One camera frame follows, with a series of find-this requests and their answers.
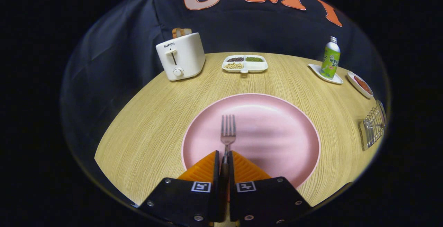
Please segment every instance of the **small white plate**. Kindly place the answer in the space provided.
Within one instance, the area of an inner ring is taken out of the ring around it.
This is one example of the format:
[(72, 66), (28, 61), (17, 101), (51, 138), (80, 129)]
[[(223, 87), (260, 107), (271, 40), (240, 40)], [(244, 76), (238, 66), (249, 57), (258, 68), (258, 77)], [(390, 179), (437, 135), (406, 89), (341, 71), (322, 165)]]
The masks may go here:
[[(248, 62), (246, 61), (246, 57), (255, 57), (255, 58), (261, 58), (263, 62)], [(228, 62), (231, 58), (243, 58), (244, 61), (242, 62)], [(228, 63), (242, 63), (243, 69), (226, 69), (225, 66)], [(259, 55), (232, 55), (225, 58), (221, 65), (222, 69), (228, 72), (242, 72), (242, 73), (257, 73), (257, 72), (263, 72), (268, 68), (268, 63), (266, 62), (266, 59)]]
[(336, 84), (342, 84), (343, 83), (343, 80), (341, 79), (341, 77), (337, 73), (335, 73), (333, 79), (327, 79), (326, 77), (324, 77), (324, 76), (322, 76), (320, 74), (320, 68), (321, 68), (320, 65), (315, 65), (315, 64), (312, 64), (312, 63), (309, 63), (308, 65), (315, 72), (315, 74), (317, 74), (317, 76), (320, 77), (321, 79), (323, 79), (323, 80), (325, 80), (327, 82), (332, 82), (332, 83), (336, 83)]
[(370, 93), (368, 93), (366, 90), (364, 90), (364, 89), (360, 86), (360, 84), (355, 80), (354, 76), (358, 77), (358, 79), (360, 79), (361, 81), (364, 82), (364, 80), (361, 79), (361, 77), (357, 76), (357, 75), (354, 74), (353, 72), (348, 71), (348, 76), (347, 76), (347, 77), (348, 77), (348, 80), (351, 82), (351, 84), (354, 85), (354, 87), (355, 87), (360, 93), (362, 93), (364, 96), (366, 96), (367, 98), (372, 98), (372, 97), (374, 97), (374, 96), (373, 96), (373, 95), (374, 95), (374, 92), (372, 92), (372, 89), (371, 89), (371, 87), (369, 87), (369, 84), (368, 84), (367, 82), (364, 82), (364, 83), (366, 83), (366, 85), (368, 86), (368, 88), (369, 88), (369, 90), (371, 91), (371, 94), (372, 94), (372, 95), (371, 95)]

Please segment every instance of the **bottle label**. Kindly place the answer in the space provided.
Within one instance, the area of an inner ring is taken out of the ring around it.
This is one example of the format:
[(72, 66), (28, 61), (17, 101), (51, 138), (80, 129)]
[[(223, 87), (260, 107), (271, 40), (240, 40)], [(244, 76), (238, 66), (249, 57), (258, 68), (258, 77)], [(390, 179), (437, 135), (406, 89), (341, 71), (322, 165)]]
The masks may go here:
[(337, 71), (338, 61), (340, 60), (340, 52), (325, 48), (320, 74), (328, 79), (333, 79), (335, 71)]

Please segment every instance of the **black fabric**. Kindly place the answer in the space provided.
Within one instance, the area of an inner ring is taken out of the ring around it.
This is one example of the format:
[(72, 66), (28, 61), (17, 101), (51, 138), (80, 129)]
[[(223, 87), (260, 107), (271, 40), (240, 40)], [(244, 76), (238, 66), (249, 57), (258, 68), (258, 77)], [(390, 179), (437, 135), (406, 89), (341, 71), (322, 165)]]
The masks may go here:
[(317, 0), (300, 0), (306, 11), (280, 1), (220, 0), (192, 11), (183, 0), (126, 0), (96, 22), (68, 62), (60, 98), (66, 139), (87, 172), (131, 203), (101, 172), (95, 150), (122, 107), (163, 70), (155, 45), (171, 39), (175, 27), (199, 32), (205, 53), (267, 52), (314, 60), (322, 58), (330, 36), (335, 36), (341, 49), (339, 66), (361, 76), (375, 97), (386, 102), (381, 58), (350, 19), (335, 10), (343, 25), (339, 27), (325, 18)]

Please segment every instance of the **fork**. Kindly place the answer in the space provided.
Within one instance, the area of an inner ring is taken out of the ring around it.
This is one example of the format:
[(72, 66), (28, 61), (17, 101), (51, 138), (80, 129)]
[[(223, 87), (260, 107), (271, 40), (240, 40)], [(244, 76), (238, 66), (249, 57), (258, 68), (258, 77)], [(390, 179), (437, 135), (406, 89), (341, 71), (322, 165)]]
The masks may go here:
[(219, 190), (218, 190), (218, 211), (215, 222), (223, 222), (226, 218), (226, 203), (228, 201), (229, 182), (229, 145), (234, 143), (236, 137), (235, 115), (225, 115), (221, 118), (220, 140), (225, 144), (225, 154), (220, 168)]
[(234, 143), (236, 138), (235, 115), (221, 116), (221, 134), (220, 140), (225, 144), (225, 154), (223, 155), (223, 163), (228, 163), (229, 145)]

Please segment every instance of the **wire rack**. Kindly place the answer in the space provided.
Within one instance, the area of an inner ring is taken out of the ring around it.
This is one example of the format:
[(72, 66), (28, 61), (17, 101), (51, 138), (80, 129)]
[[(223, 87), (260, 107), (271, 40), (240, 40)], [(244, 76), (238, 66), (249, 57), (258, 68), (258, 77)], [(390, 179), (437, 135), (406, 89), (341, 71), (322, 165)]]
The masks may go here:
[(376, 101), (376, 107), (359, 124), (363, 150), (367, 150), (380, 139), (386, 131), (386, 113), (381, 101)]

